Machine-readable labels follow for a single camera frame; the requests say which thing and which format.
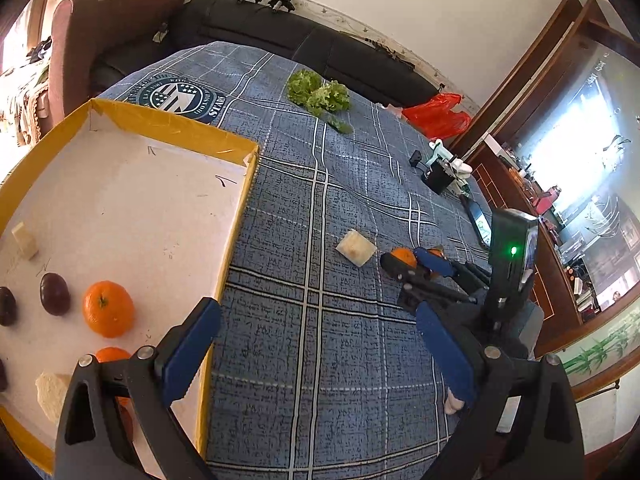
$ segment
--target blue gripper pad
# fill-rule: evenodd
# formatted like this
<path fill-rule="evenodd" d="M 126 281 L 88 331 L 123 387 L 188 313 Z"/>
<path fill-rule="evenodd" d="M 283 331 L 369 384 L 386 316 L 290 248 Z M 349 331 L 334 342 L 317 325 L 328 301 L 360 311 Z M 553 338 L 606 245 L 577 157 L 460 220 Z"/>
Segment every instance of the blue gripper pad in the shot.
<path fill-rule="evenodd" d="M 437 272 L 441 276 L 451 278 L 456 273 L 456 270 L 447 260 L 436 256 L 436 254 L 431 254 L 427 249 L 416 247 L 414 249 L 414 256 L 421 266 L 426 267 L 433 272 Z"/>
<path fill-rule="evenodd" d="M 222 311 L 217 301 L 202 298 L 198 306 L 180 326 L 173 327 L 167 333 L 177 329 L 178 334 L 186 329 L 177 347 L 162 367 L 162 401 L 170 406 L 174 400 L 181 399 L 187 393 L 191 381 L 196 375 L 213 339 L 218 335 L 222 322 Z"/>
<path fill-rule="evenodd" d="M 426 301 L 415 311 L 415 327 L 453 395 L 472 405 L 477 395 L 473 368 Z"/>

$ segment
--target metal screw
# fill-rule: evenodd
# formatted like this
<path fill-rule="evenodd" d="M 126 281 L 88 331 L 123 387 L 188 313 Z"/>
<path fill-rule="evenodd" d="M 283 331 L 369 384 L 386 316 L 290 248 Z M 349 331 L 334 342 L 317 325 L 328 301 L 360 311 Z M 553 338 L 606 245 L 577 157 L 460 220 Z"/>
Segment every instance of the metal screw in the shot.
<path fill-rule="evenodd" d="M 489 359 L 497 359 L 502 355 L 500 349 L 495 346 L 488 346 L 484 349 L 484 355 L 486 355 Z"/>
<path fill-rule="evenodd" d="M 545 355 L 546 362 L 553 366 L 558 366 L 562 361 L 556 354 Z"/>
<path fill-rule="evenodd" d="M 154 354 L 154 348 L 152 346 L 143 346 L 138 353 L 138 359 L 149 359 Z"/>
<path fill-rule="evenodd" d="M 92 356 L 91 354 L 86 354 L 78 359 L 78 364 L 84 368 L 85 366 L 90 365 L 93 360 L 94 356 Z"/>

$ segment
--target phone screen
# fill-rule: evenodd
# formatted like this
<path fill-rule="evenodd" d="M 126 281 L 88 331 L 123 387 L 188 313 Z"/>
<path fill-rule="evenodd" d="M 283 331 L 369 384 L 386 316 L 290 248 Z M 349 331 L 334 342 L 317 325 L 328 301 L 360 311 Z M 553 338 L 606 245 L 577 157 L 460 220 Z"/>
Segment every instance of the phone screen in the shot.
<path fill-rule="evenodd" d="M 525 286 L 536 265 L 536 249 L 538 248 L 538 226 L 527 231 L 527 241 L 524 246 L 524 264 L 520 277 L 520 290 Z"/>
<path fill-rule="evenodd" d="M 477 202 L 474 202 L 473 200 L 468 200 L 466 204 L 469 208 L 469 212 L 471 213 L 471 216 L 474 219 L 474 222 L 478 226 L 478 231 L 480 231 L 480 237 L 482 238 L 482 241 L 487 247 L 490 247 L 491 246 L 491 226 L 489 225 L 489 222 L 486 219 L 486 216 L 484 216 L 484 213 L 480 209 L 480 206 L 478 205 Z"/>

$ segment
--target smartphone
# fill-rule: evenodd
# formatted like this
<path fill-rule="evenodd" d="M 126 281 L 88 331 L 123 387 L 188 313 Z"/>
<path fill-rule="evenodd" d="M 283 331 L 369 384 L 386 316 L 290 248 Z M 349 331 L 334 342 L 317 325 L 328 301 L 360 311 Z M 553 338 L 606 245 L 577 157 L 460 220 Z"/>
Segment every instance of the smartphone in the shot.
<path fill-rule="evenodd" d="M 478 241 L 482 247 L 489 249 L 489 247 L 491 247 L 491 225 L 480 209 L 478 202 L 464 195 L 460 195 L 460 202 L 462 202 L 462 205 L 465 207 L 466 214 L 469 216 L 471 225 L 474 227 L 474 231 L 478 236 Z"/>

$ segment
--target red plastic bag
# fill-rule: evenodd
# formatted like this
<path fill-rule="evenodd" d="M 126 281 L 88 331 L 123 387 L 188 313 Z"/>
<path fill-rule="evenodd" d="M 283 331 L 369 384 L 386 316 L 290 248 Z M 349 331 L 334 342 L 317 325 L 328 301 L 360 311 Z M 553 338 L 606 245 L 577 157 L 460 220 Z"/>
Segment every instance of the red plastic bag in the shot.
<path fill-rule="evenodd" d="M 461 102 L 459 94 L 438 94 L 426 103 L 405 108 L 402 114 L 428 139 L 446 139 L 463 133 L 471 124 L 466 112 L 451 111 Z"/>

